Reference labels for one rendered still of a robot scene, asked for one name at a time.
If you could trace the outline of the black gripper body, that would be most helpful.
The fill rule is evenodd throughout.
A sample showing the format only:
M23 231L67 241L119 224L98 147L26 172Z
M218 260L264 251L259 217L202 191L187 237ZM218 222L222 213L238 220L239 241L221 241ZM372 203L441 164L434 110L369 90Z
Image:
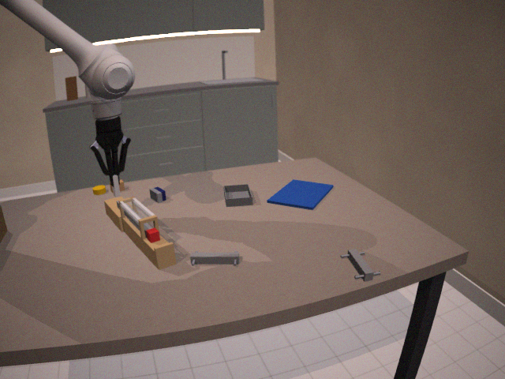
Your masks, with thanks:
M96 138L97 143L106 150L105 140L110 141L110 149L114 149L113 138L118 139L118 146L123 138L123 132L121 128L121 119L118 116L110 120L95 121L96 127Z

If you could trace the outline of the red cube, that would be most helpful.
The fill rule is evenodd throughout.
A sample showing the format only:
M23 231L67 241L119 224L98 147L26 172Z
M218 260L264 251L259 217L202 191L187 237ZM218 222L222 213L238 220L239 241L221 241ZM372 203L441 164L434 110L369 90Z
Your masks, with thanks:
M146 230L146 233L150 243L160 241L159 231L156 228Z

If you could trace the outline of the blue flat rectangular slab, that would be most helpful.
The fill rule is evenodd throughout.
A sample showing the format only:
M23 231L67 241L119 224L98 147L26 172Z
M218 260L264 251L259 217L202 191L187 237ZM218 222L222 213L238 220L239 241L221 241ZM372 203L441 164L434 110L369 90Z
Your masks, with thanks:
M313 210L331 191L334 185L292 180L267 203Z

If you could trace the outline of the yellow short cylinder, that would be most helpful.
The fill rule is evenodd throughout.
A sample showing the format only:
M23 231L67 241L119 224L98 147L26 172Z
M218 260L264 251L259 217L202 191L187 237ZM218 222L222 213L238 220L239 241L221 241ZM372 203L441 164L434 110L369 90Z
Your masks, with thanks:
M106 192L106 187L105 186L95 186L93 188L93 193L95 195L104 194L105 192Z

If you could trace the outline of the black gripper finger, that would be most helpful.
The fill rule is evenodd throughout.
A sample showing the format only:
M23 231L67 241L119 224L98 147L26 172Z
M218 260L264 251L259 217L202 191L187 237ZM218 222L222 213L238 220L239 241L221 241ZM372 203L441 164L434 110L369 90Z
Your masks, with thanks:
M102 156L99 153L99 146L97 141L95 141L94 144L90 145L90 149L95 153L95 157L99 162L99 165L105 175L110 176L110 184L112 185L113 189L113 194L115 197L118 197L118 190L117 190L117 184L116 184L116 178L114 175L114 168L113 168L113 163L111 159L111 151L110 151L110 141L108 139L105 140L105 145L106 145L106 150L104 150L105 155L106 155L106 160L107 160L107 168L105 166L105 163L103 162Z
M116 137L113 138L114 149L111 149L111 153L112 153L112 163L113 163L113 168L114 168L114 175L116 178L116 184L117 184L117 190L118 190L118 197L121 196L120 189L119 189L119 185L120 185L119 175L120 175L120 172L124 171L124 169L125 169L125 159L126 159L127 149L128 149L130 141L131 141L130 138L123 136L121 154L120 154L120 159L119 159L119 163L118 163L118 139Z

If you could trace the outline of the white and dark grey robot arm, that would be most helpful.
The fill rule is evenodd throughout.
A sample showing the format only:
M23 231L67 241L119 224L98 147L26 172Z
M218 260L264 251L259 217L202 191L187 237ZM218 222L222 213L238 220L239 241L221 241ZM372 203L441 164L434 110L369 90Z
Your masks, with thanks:
M0 5L49 39L77 64L78 77L88 86L94 119L110 120L122 114L122 96L133 86L135 70L115 44L90 43L34 0L0 0Z

